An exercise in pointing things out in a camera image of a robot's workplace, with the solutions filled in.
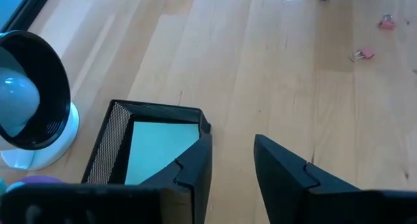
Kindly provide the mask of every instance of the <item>black plastic holder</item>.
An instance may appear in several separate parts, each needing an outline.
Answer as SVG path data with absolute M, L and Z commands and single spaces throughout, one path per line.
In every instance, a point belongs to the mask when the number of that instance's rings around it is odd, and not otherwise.
M 200 138 L 140 185 L 125 186 L 135 121 L 196 123 Z M 35 207 L 33 223 L 203 224 L 211 175 L 212 136 L 200 109 L 112 100 L 82 184 L 16 188 L 3 196 L 0 218 L 25 223 Z

